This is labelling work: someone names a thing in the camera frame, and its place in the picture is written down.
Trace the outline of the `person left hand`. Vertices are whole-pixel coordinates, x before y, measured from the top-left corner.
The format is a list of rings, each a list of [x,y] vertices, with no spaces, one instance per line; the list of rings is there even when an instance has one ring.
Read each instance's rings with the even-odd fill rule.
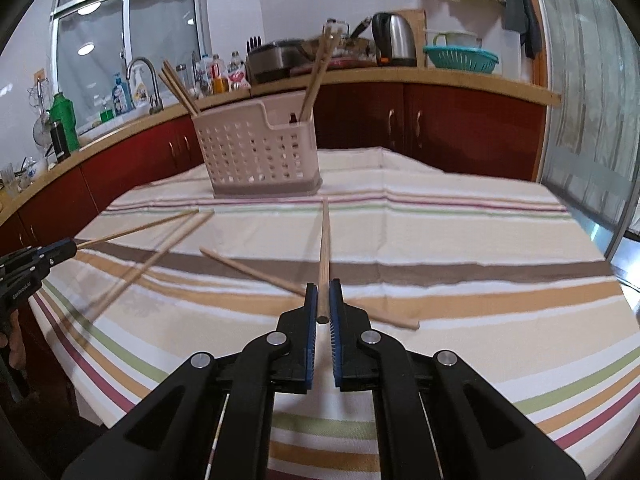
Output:
[[[1,348],[9,349],[8,362],[10,367],[14,370],[24,370],[26,349],[17,310],[11,313],[9,321],[1,327]]]

